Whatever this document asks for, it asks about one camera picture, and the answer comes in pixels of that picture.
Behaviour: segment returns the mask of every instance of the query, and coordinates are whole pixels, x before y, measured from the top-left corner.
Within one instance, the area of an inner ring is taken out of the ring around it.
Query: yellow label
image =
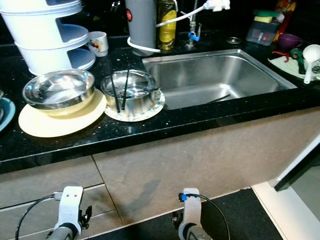
[[[162,18],[162,23],[175,19],[177,17],[177,12],[175,10],[169,11]],[[175,38],[176,35],[176,22],[172,22],[160,27],[159,39],[163,43],[168,43]]]

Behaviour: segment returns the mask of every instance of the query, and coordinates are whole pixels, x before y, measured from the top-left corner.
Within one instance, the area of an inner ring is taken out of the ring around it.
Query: black floor mat
[[[278,230],[252,189],[213,200],[228,222],[232,240],[282,240]],[[179,240],[172,213],[131,225],[90,240]],[[201,224],[213,240],[227,240],[227,229],[219,211],[208,202],[202,204]]]

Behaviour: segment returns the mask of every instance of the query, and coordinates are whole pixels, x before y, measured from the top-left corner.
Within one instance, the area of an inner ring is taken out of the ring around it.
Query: dish soap bottle
[[[158,0],[158,23],[163,23],[177,17],[177,9],[174,0]],[[160,27],[158,32],[158,47],[162,51],[169,52],[174,48],[176,38],[176,22]]]

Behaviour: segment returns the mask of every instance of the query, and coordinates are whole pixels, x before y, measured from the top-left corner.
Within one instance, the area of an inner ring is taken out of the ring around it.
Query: white spoon
[[[320,45],[312,44],[303,50],[303,57],[307,63],[303,82],[309,84],[312,78],[312,63],[320,59]]]

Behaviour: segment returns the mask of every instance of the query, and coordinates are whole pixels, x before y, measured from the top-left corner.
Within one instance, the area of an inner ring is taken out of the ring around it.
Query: blue plate
[[[0,132],[10,123],[16,112],[15,104],[8,98],[1,98],[1,108],[3,109],[3,116],[0,120]]]

